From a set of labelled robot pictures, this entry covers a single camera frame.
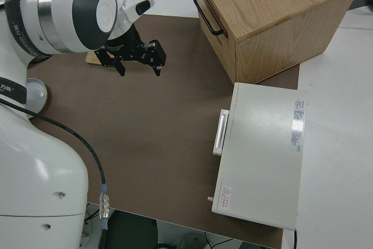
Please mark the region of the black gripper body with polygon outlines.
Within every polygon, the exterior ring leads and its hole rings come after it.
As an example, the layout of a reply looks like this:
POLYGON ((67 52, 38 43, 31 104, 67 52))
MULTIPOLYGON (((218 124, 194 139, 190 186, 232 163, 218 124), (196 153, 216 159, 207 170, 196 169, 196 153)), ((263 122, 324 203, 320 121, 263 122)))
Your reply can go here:
POLYGON ((125 61, 138 61, 152 68, 161 68, 166 64, 166 54, 158 40, 145 43, 107 43, 95 50, 94 54, 102 66, 123 68, 125 61))

